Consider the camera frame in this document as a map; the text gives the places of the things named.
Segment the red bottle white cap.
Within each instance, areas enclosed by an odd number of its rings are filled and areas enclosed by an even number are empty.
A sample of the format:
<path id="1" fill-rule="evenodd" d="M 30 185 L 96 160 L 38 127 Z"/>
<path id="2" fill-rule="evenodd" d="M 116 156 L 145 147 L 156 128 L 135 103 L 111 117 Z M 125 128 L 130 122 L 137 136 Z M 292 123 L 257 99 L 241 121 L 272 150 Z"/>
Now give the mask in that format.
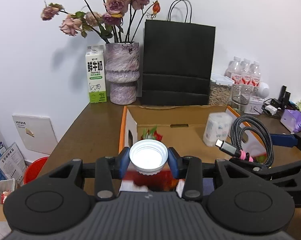
<path id="1" fill-rule="evenodd" d="M 175 179 L 168 165 L 168 149 L 157 140 L 145 139 L 129 149 L 130 164 L 120 191 L 175 191 L 181 196 L 185 181 Z"/>

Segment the white plastic wipes container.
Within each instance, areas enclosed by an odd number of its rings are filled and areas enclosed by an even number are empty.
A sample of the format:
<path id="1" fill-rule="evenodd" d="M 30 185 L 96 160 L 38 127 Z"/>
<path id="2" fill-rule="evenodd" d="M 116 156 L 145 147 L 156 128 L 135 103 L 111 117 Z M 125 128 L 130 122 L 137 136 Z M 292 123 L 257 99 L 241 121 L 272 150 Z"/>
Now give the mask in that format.
<path id="1" fill-rule="evenodd" d="M 225 113 L 210 113 L 203 135 L 203 142 L 206 146 L 212 147 L 219 139 L 225 141 L 232 125 L 232 117 Z"/>

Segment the white charger plug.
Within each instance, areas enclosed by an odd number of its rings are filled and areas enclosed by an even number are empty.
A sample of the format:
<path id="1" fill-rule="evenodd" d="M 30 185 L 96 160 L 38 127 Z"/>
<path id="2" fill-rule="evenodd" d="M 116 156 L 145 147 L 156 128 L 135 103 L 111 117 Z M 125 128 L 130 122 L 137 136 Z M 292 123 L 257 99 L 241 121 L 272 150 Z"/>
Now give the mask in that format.
<path id="1" fill-rule="evenodd" d="M 277 108 L 272 105 L 266 105 L 264 107 L 264 111 L 265 111 L 265 113 L 267 113 L 271 116 L 274 116 L 277 113 Z"/>

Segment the black power adapter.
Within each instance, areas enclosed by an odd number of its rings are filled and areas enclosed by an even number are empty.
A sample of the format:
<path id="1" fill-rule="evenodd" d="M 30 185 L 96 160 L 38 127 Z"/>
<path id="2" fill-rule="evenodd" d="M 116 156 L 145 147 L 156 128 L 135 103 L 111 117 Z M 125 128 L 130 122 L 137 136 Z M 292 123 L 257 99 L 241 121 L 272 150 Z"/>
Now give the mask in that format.
<path id="1" fill-rule="evenodd" d="M 278 101 L 280 103 L 285 104 L 289 102 L 289 99 L 290 99 L 290 92 L 287 91 L 286 86 L 282 86 L 279 92 Z"/>

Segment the white floral tin box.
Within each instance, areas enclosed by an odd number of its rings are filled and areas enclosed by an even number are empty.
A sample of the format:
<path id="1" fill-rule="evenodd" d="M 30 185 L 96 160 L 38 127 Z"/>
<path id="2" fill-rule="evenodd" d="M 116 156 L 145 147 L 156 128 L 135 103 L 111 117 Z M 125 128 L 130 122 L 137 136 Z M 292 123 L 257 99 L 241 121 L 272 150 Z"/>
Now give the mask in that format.
<path id="1" fill-rule="evenodd" d="M 249 103 L 245 107 L 244 113 L 252 114 L 252 115 L 260 115 L 263 112 L 262 110 L 263 105 L 264 105 L 263 98 L 257 96 L 251 96 Z"/>

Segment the white round speaker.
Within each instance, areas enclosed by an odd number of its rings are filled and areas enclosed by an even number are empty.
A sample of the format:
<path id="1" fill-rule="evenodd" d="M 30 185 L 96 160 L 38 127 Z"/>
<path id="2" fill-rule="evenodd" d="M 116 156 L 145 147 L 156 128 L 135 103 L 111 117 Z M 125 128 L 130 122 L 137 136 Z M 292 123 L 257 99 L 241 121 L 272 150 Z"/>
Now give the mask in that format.
<path id="1" fill-rule="evenodd" d="M 267 98 L 270 94 L 270 88 L 267 83 L 261 82 L 257 89 L 257 96 L 260 98 Z"/>

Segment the clear glass cup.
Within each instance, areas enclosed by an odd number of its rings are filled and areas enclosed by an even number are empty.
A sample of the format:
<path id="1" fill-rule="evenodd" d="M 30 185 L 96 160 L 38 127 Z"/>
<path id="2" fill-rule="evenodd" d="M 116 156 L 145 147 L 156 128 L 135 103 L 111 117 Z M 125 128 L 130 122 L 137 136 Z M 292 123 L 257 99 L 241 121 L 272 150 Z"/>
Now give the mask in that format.
<path id="1" fill-rule="evenodd" d="M 242 112 L 245 106 L 248 105 L 251 94 L 252 86 L 245 84 L 233 85 L 231 96 L 232 106 L 238 113 Z"/>

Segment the right pink water bottle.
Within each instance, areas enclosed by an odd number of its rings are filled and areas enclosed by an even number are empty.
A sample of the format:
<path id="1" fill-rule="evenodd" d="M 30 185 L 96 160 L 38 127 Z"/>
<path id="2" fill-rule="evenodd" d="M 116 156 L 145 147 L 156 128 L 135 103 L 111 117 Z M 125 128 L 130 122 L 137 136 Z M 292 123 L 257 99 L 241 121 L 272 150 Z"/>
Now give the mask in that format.
<path id="1" fill-rule="evenodd" d="M 254 61 L 252 64 L 250 64 L 250 82 L 249 84 L 253 86 L 254 88 L 257 88 L 260 84 L 261 80 L 261 71 L 260 71 L 260 64 L 258 61 Z"/>

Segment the pink water bottle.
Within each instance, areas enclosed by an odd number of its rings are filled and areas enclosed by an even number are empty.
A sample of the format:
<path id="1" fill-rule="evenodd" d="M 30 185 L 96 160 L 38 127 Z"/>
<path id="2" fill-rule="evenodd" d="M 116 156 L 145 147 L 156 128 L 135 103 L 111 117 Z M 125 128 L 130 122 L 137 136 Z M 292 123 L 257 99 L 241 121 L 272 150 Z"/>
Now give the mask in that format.
<path id="1" fill-rule="evenodd" d="M 253 86 L 254 88 L 257 88 L 260 84 L 261 80 L 261 71 L 260 71 L 260 64 L 258 61 L 254 61 L 252 64 L 250 64 L 250 82 L 249 84 Z"/>
<path id="2" fill-rule="evenodd" d="M 230 61 L 228 68 L 225 70 L 224 75 L 232 79 L 235 85 L 240 84 L 242 79 L 240 70 L 240 57 L 233 57 L 233 60 Z"/>
<path id="3" fill-rule="evenodd" d="M 248 85 L 251 80 L 250 60 L 244 58 L 243 61 L 240 62 L 239 66 L 240 66 L 240 75 L 241 75 L 240 83 L 244 85 Z"/>

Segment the middle pink water bottle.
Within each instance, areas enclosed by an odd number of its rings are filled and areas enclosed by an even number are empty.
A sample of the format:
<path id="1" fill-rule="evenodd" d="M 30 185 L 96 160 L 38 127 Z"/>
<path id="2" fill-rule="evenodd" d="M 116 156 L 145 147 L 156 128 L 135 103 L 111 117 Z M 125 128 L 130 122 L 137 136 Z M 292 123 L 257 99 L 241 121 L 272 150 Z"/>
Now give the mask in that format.
<path id="1" fill-rule="evenodd" d="M 244 85 L 248 85 L 251 80 L 250 60 L 244 58 L 243 61 L 240 62 L 239 66 L 240 66 L 240 75 L 241 75 L 240 83 Z"/>

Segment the clear seed storage container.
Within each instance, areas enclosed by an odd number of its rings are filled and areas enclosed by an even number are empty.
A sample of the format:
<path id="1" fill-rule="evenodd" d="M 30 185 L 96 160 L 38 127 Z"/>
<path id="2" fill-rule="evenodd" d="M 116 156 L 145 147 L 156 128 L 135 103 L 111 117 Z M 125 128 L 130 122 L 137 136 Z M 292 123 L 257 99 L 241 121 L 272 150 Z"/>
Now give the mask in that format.
<path id="1" fill-rule="evenodd" d="M 208 104 L 213 106 L 226 106 L 229 102 L 234 81 L 220 74 L 211 74 L 210 95 Z"/>

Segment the purple marbled ceramic vase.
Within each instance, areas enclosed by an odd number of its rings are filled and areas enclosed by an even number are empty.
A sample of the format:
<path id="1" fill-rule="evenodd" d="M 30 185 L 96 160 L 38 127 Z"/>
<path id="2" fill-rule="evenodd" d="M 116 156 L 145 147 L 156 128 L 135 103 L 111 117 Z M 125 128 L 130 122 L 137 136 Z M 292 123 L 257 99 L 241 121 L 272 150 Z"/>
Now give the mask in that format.
<path id="1" fill-rule="evenodd" d="M 137 99 L 139 72 L 139 43 L 106 44 L 106 80 L 110 101 L 129 105 Z"/>

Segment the red bucket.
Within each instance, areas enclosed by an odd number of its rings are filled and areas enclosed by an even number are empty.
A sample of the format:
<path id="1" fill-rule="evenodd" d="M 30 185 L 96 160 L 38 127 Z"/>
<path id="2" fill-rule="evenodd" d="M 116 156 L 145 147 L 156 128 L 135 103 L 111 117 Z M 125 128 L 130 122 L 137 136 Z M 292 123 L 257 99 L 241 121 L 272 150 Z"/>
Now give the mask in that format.
<path id="1" fill-rule="evenodd" d="M 48 157 L 39 158 L 27 167 L 23 179 L 24 184 L 27 184 L 38 177 L 47 160 Z"/>

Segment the black paper shopping bag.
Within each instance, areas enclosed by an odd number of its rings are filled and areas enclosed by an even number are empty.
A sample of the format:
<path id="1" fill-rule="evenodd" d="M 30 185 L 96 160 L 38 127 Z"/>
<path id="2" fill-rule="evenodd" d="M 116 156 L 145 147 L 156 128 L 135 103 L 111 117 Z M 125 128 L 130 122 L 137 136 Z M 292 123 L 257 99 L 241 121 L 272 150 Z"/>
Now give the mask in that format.
<path id="1" fill-rule="evenodd" d="M 194 24 L 189 0 L 183 22 L 147 20 L 141 104 L 148 106 L 207 105 L 214 54 L 215 27 Z"/>

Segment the white wall panel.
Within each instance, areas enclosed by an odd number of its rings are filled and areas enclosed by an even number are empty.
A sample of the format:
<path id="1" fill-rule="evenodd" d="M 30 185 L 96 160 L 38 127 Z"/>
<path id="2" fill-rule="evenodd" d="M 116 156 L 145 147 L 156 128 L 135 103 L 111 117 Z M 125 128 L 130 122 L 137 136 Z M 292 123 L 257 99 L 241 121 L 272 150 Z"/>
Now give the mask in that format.
<path id="1" fill-rule="evenodd" d="M 52 153 L 58 141 L 50 118 L 16 114 L 12 118 L 26 149 L 48 155 Z"/>

